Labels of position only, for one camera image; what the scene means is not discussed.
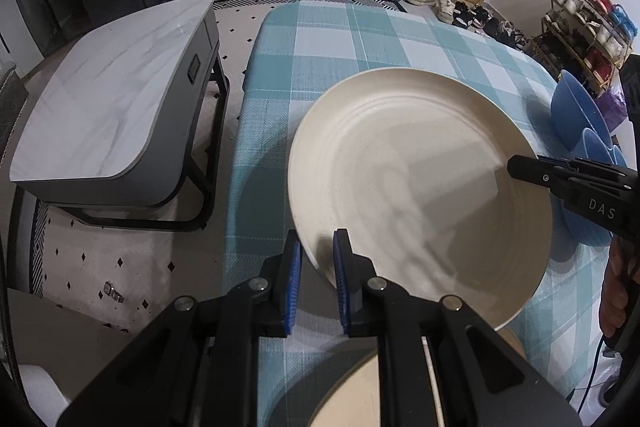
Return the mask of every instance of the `screw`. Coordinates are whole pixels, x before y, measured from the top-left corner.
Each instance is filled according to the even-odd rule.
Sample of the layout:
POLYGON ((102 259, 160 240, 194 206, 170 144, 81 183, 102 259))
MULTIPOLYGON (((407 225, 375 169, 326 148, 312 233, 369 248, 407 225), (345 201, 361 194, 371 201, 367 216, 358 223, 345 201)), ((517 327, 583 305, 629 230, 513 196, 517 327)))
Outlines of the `screw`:
POLYGON ((249 281, 249 288, 256 292, 266 290, 269 286, 269 281, 264 277, 254 277, 249 281))
POLYGON ((188 312, 191 308, 193 308, 193 305, 195 303, 196 301, 193 300, 193 297, 183 295, 182 297, 178 297, 177 299, 175 299, 174 307, 179 312, 188 312))
POLYGON ((367 286, 372 290, 382 291, 386 288, 386 279, 383 279, 382 277, 372 277, 367 281, 367 286))
POLYGON ((445 308, 453 312, 457 312, 460 308, 462 308, 462 300, 460 297, 455 295, 447 295, 443 300, 442 304, 445 305, 445 308))

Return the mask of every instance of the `teal checkered tablecloth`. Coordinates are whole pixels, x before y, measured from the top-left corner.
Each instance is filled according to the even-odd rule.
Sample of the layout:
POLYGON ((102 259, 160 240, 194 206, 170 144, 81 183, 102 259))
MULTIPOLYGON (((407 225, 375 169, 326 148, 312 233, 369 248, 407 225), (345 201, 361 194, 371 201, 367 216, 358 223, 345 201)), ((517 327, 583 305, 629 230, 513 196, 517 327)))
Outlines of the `teal checkered tablecloth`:
MULTIPOLYGON (((245 76, 234 156, 223 290, 256 275, 281 253, 293 227, 287 154, 305 112, 340 80, 372 68, 405 66, 456 78, 495 102, 536 153, 565 156, 549 105, 555 82, 534 60, 467 30, 405 13, 302 1, 262 24, 245 76)), ((567 395, 586 373, 599 339, 597 306, 606 249, 578 245, 553 201, 554 233, 538 291, 511 323, 527 359, 567 395)), ((324 394, 374 348, 347 339, 335 290, 303 263, 298 318, 285 340, 260 349, 260 425, 305 426, 324 394)))

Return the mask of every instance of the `white plate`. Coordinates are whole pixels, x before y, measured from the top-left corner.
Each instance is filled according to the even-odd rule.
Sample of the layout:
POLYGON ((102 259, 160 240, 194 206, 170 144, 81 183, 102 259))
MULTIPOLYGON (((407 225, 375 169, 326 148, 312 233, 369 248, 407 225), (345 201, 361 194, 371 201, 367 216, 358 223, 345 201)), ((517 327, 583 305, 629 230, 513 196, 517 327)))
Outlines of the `white plate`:
POLYGON ((456 294, 492 327, 538 288, 551 244, 548 190, 511 179, 534 156, 510 118, 446 76, 356 74, 309 109, 289 156, 289 203, 314 266, 335 285, 334 230, 422 298, 456 294))
MULTIPOLYGON (((498 333, 523 358, 524 349, 516 334, 509 328, 498 333)), ((433 381, 430 366, 431 388, 433 381)), ((375 352, 355 365, 324 397, 316 408, 309 427, 378 427, 380 425, 380 381, 378 380, 378 356, 375 352)))

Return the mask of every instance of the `purple bag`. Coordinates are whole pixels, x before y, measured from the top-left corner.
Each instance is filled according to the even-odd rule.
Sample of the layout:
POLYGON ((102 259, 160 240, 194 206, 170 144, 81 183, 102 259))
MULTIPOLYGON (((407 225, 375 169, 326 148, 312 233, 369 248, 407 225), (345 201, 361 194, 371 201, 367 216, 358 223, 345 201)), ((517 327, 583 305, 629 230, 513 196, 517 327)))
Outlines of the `purple bag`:
POLYGON ((600 97, 596 105, 604 117, 609 132, 619 126, 626 118, 625 94, 619 82, 612 84, 600 97))

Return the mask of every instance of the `red shoe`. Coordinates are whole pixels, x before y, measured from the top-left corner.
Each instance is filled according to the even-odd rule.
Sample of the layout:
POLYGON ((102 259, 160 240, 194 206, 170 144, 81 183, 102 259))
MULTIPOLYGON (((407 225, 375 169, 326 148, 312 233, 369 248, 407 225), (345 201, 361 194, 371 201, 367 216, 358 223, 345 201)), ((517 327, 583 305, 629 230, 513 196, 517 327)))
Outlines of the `red shoe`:
POLYGON ((613 3, 611 2, 611 0, 591 0, 596 7, 602 12, 604 13, 604 15, 607 15, 611 12, 611 10, 613 10, 613 3))
POLYGON ((596 66, 598 65, 598 54, 600 52, 596 49, 596 48, 591 48, 589 50, 589 53, 587 53, 587 56, 584 57, 584 63, 587 65, 587 67, 590 70, 594 70, 596 68, 596 66))
POLYGON ((613 75, 613 64, 611 64, 609 60, 602 56, 602 61, 597 65, 596 69, 593 71, 593 74, 596 75, 596 77, 600 77, 601 84, 609 82, 611 76, 613 75))
POLYGON ((613 74, 613 64, 595 48, 589 50, 584 63, 593 72, 599 83, 605 84, 613 74))

